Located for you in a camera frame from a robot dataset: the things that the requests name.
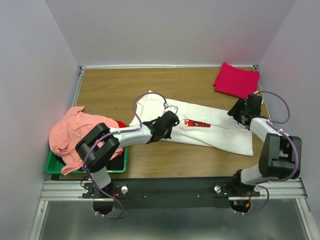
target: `red cloth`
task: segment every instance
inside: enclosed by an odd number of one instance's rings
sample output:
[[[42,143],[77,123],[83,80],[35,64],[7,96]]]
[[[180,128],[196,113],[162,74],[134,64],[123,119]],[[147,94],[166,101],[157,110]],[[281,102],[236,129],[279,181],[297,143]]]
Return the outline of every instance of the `red cloth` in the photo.
[[[118,123],[119,128],[126,128],[127,127],[127,125],[122,121],[116,121],[116,122]]]
[[[257,91],[259,77],[258,71],[238,69],[224,62],[213,86],[217,92],[247,99]]]

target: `white t-shirt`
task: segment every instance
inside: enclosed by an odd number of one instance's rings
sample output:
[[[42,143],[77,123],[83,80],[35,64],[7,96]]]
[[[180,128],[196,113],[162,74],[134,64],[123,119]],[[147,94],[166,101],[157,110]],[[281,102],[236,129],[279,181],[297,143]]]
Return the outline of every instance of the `white t-shirt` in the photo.
[[[167,99],[169,106],[177,107],[180,123],[172,128],[168,142],[215,147],[227,152],[252,156],[252,133],[243,129],[226,110]],[[148,94],[137,102],[136,113],[142,122],[162,116],[164,100],[157,94]],[[136,117],[130,126],[139,125]]]

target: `pink shirt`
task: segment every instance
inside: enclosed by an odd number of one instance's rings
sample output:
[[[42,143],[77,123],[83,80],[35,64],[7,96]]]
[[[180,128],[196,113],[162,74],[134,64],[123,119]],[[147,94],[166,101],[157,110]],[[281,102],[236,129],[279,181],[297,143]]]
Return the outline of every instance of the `pink shirt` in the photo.
[[[97,124],[105,123],[109,128],[119,128],[118,123],[111,118],[81,112],[84,108],[84,106],[71,107],[64,117],[56,122],[50,130],[50,149],[54,154],[62,157],[66,164],[61,170],[63,175],[82,167],[83,161],[76,152],[75,147]],[[122,148],[117,149],[111,159],[122,151]]]

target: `clothing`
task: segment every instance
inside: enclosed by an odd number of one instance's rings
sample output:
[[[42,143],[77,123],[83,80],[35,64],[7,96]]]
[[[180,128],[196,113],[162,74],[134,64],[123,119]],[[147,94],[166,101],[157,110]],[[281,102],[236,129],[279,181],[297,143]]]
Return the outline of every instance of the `clothing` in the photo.
[[[84,106],[71,107],[50,130],[50,149],[54,154],[62,157],[65,162],[65,166],[61,170],[63,175],[78,170],[83,165],[75,147],[97,124],[105,123],[107,127],[119,128],[118,123],[111,118],[81,112],[84,108]],[[111,159],[122,151],[122,148],[117,149]]]
[[[258,88],[260,73],[246,71],[223,63],[213,86],[215,91],[247,99]]]
[[[180,123],[172,128],[168,142],[215,147],[247,156],[253,155],[252,133],[241,128],[226,110],[167,99],[176,106]],[[136,113],[143,122],[162,116],[164,100],[156,94],[148,94],[137,102]],[[136,117],[130,126],[139,125]]]

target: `gray floor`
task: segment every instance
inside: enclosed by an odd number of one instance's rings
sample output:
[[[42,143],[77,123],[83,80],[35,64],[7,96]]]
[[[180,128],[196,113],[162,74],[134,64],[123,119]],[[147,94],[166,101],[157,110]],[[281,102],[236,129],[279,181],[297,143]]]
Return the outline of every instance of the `gray floor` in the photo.
[[[261,204],[255,201],[254,206]],[[92,202],[50,202],[42,240],[307,240],[295,199],[270,200],[259,213],[230,209],[128,209],[123,219],[95,216]]]

